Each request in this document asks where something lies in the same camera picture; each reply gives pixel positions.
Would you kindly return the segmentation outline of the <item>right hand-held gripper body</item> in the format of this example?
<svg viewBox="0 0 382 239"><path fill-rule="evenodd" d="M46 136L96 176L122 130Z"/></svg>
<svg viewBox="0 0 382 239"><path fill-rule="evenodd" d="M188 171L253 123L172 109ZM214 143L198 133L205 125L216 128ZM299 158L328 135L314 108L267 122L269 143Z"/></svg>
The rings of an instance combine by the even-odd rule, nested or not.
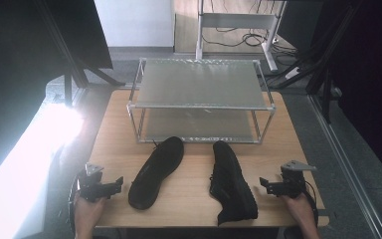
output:
<svg viewBox="0 0 382 239"><path fill-rule="evenodd" d="M306 191L305 171L316 171L316 167L302 163L297 160L291 160L281 166L283 184L285 189L283 195L296 198Z"/></svg>

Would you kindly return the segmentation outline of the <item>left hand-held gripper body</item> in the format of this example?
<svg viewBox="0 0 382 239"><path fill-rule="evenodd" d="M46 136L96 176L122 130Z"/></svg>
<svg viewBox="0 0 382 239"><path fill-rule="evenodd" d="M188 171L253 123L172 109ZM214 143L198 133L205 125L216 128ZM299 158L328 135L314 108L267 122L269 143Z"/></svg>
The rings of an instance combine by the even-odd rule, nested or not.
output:
<svg viewBox="0 0 382 239"><path fill-rule="evenodd" d="M80 196L89 202L95 202L99 198L109 198L108 189L100 183L103 167L91 163L85 165L80 172L78 190Z"/></svg>

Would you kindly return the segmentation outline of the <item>black shoe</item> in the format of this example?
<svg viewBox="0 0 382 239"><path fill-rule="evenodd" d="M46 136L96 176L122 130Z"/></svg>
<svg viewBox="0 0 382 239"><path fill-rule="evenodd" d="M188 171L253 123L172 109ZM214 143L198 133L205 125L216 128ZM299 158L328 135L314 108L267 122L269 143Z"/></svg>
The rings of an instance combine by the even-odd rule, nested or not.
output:
<svg viewBox="0 0 382 239"><path fill-rule="evenodd" d="M257 219L258 206L235 153L221 140L213 144L213 151L215 163L209 193L222 205L218 224Z"/></svg>
<svg viewBox="0 0 382 239"><path fill-rule="evenodd" d="M128 191L128 203L138 210L150 208L156 201L163 181L179 166L184 143L171 136L157 144L138 171Z"/></svg>

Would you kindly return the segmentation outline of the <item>two-tier metal shoe rack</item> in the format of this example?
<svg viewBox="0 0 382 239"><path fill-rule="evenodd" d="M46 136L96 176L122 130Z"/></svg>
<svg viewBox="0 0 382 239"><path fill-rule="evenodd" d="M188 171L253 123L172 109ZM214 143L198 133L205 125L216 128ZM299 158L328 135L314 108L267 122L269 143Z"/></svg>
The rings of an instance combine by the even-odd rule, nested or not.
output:
<svg viewBox="0 0 382 239"><path fill-rule="evenodd" d="M258 60L142 59L127 111L139 142L261 143L276 106Z"/></svg>

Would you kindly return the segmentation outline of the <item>person's left hand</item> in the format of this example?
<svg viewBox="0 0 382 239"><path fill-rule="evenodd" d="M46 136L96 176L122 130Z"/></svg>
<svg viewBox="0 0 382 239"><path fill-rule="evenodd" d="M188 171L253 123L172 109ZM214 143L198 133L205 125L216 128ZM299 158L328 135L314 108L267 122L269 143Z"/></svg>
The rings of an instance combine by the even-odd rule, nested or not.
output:
<svg viewBox="0 0 382 239"><path fill-rule="evenodd" d="M78 232L92 231L99 222L106 204L106 198L89 202L77 195L75 197L75 226Z"/></svg>

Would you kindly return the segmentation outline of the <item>person's right hand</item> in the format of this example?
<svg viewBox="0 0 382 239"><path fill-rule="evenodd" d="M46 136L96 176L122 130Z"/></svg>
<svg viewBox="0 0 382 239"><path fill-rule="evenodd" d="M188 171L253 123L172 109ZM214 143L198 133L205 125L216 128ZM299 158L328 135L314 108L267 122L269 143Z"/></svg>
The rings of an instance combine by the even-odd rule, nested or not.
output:
<svg viewBox="0 0 382 239"><path fill-rule="evenodd" d="M289 196L283 195L281 196L281 200L284 202L291 217L297 223L314 221L311 206L304 194L300 194L296 198L290 198Z"/></svg>

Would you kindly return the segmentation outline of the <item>white softbox light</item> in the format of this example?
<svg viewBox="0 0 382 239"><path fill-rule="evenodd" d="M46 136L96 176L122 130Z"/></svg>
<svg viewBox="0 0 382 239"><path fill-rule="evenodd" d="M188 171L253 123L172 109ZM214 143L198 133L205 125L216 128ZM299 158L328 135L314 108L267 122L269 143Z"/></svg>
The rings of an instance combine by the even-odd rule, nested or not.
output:
<svg viewBox="0 0 382 239"><path fill-rule="evenodd" d="M0 166L0 239L22 239L44 230L52 161L82 126L81 115L65 105L39 110Z"/></svg>

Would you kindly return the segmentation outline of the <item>black light stand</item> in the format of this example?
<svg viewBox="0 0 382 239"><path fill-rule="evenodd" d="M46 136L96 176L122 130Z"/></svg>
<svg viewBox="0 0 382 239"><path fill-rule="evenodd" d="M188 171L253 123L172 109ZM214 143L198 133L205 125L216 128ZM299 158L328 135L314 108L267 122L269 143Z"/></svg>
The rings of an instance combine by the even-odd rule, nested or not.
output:
<svg viewBox="0 0 382 239"><path fill-rule="evenodd" d="M104 73L100 69L87 65L84 61L71 54L68 45L57 25L57 22L52 16L51 10L46 0L34 0L36 8L41 14L47 29L59 49L63 60L66 62L64 73L64 91L65 105L71 107L73 105L72 82L75 82L80 89L86 89L89 85L89 80L85 74L85 70L91 71L93 74L115 87L123 87L124 83L117 81L110 75Z"/></svg>

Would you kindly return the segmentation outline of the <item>black tripod stand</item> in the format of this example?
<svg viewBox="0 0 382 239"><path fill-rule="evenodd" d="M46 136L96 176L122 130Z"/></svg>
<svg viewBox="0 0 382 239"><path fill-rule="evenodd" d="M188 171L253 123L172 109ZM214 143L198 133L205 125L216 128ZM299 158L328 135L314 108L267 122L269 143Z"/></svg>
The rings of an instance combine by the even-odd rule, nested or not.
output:
<svg viewBox="0 0 382 239"><path fill-rule="evenodd" d="M311 76L305 87L305 91L309 96L316 95L319 91L322 91L322 97L320 98L320 115L327 123L330 123L329 110L330 101L332 99L332 79L330 77L331 59L364 0L345 1L345 7L334 18L334 22L326 30L324 35L303 57L290 65L286 69L286 73L289 73L293 67L300 65L314 55L318 55L317 60L296 76L281 83L271 85L272 90L282 90L307 76Z"/></svg>

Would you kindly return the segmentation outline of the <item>black curtain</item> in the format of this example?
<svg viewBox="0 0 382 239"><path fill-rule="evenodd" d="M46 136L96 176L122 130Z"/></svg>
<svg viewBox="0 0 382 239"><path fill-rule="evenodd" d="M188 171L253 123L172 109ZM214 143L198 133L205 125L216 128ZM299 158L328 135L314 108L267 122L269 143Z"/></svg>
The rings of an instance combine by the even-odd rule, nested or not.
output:
<svg viewBox="0 0 382 239"><path fill-rule="evenodd" d="M332 73L340 107L382 162L382 0L359 2Z"/></svg>

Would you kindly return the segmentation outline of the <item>aluminium floor rail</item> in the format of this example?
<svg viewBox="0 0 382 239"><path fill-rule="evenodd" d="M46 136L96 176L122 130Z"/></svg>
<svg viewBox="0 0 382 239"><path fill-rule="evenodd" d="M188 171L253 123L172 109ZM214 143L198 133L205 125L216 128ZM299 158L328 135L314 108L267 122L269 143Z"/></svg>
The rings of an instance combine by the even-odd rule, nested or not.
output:
<svg viewBox="0 0 382 239"><path fill-rule="evenodd" d="M321 113L319 100L316 96L308 95L308 100L314 110L316 118L330 144L335 158L344 174L358 206L375 239L382 239L382 219L373 205L363 183L356 174L346 151L338 139L333 127L326 121Z"/></svg>

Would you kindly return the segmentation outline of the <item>white metal desk frame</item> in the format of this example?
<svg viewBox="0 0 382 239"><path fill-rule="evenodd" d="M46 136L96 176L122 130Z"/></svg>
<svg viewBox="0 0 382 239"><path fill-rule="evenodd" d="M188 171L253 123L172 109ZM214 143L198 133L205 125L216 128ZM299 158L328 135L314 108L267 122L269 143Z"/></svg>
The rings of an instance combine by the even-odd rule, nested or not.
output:
<svg viewBox="0 0 382 239"><path fill-rule="evenodd" d="M203 57L203 29L204 28L238 28L238 29L264 29L269 33L268 39L262 44L263 52L272 72L278 66L271 52L273 39L276 36L281 17L286 5L286 0L280 0L275 14L235 14L235 13L206 13L204 0L198 0L198 35L195 56Z"/></svg>

